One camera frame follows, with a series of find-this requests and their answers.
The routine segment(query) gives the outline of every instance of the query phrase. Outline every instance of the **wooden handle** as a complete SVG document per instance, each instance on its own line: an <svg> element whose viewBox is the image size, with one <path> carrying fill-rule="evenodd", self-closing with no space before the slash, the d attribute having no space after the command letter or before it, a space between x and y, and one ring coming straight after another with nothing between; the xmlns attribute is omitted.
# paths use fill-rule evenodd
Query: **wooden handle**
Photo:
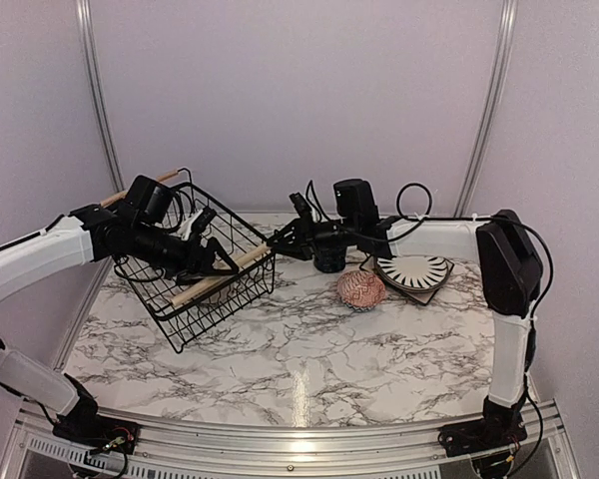
<svg viewBox="0 0 599 479"><path fill-rule="evenodd" d="M176 177L179 173L180 173L180 171L178 171L178 170L173 170L172 172L164 173L160 177L156 178L156 182L163 183L166 180L170 180L171 178ZM102 208L106 208L106 207L112 205L117 200L121 200L123 197L125 197L127 195L127 191L128 190L124 190L123 192L118 192L118 193L115 193L114 195L110 195L105 200L100 201L100 206Z"/></svg>
<svg viewBox="0 0 599 479"><path fill-rule="evenodd" d="M235 261L239 267L244 267L244 266L248 265L250 262L257 259L258 257L269 252L270 249L271 249L270 246L263 243L263 244L260 244L255 249L252 249L249 252L246 252L242 256L234 257L233 261ZM205 292L209 291L211 288L213 288L213 287L217 286L218 284L221 284L224 281L227 281L231 278L232 278L232 276L205 277L200 282L191 286L189 289L182 291L180 294L176 294L175 296L173 296L171 298L171 304L173 305L173 307L181 306L185 302L188 302L197 296L201 296Z"/></svg>

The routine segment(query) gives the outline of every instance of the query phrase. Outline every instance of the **wire grid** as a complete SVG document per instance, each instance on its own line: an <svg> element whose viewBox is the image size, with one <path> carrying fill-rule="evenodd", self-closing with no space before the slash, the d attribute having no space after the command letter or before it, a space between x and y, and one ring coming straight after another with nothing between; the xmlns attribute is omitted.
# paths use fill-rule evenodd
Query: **wire grid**
<svg viewBox="0 0 599 479"><path fill-rule="evenodd" d="M184 218L204 206L218 212L203 237L215 237L231 256L240 256L266 241L264 235L195 185L184 183L173 188L184 206ZM179 223L178 208L177 202L171 204L163 228L173 228ZM273 292L275 287L275 255L269 252L238 274L227 276L208 292L173 307L171 298L188 289L189 285L175 284L164 278L159 268L134 257L118 257L115 261L116 268L127 277L129 285L177 353L258 297Z"/></svg>

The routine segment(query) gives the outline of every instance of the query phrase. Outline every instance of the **white backdrop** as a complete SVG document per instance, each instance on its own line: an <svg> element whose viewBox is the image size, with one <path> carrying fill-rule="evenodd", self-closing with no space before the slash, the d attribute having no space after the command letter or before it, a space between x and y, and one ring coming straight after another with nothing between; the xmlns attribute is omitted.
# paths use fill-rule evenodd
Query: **white backdrop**
<svg viewBox="0 0 599 479"><path fill-rule="evenodd" d="M245 211L331 203L371 180L385 210L421 181L454 208L483 109L502 2L93 2L126 183L189 166ZM407 211L423 200L413 193Z"/></svg>

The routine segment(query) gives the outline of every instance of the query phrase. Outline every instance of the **white marble surface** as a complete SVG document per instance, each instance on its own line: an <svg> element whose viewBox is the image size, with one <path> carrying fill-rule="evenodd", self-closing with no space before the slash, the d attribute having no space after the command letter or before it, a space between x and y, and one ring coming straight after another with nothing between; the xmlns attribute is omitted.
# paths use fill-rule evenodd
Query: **white marble surface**
<svg viewBox="0 0 599 479"><path fill-rule="evenodd" d="M266 234L291 218L245 217ZM272 294L176 354L111 273L66 372L103 406L216 423L376 425L481 410L493 324L475 264L457 261L429 306L393 292L365 313L338 302L339 274L309 261L278 257L276 276Z"/></svg>

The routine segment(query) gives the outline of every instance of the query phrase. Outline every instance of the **black and white plate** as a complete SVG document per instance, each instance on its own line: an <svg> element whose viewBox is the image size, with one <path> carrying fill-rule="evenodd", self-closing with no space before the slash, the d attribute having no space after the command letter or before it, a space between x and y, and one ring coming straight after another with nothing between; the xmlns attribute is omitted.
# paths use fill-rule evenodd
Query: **black and white plate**
<svg viewBox="0 0 599 479"><path fill-rule="evenodd" d="M412 292L435 291L450 275L448 262L439 256L397 256L378 258L379 276L391 285Z"/></svg>

